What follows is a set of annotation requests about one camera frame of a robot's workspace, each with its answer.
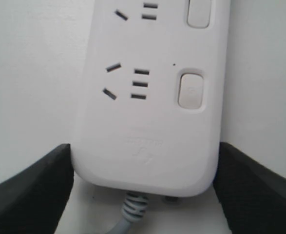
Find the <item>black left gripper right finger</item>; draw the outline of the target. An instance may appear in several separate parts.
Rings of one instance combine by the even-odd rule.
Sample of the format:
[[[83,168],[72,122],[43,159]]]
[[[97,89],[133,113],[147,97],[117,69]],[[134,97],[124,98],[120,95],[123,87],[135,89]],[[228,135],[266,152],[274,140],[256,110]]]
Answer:
[[[222,142],[213,187],[233,234],[286,234],[286,178]]]

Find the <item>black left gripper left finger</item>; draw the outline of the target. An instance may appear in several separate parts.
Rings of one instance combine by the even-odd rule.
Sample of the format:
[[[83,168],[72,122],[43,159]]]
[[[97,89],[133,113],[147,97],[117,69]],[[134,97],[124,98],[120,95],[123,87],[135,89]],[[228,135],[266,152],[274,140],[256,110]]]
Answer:
[[[53,234],[74,184],[70,144],[0,183],[0,234]]]

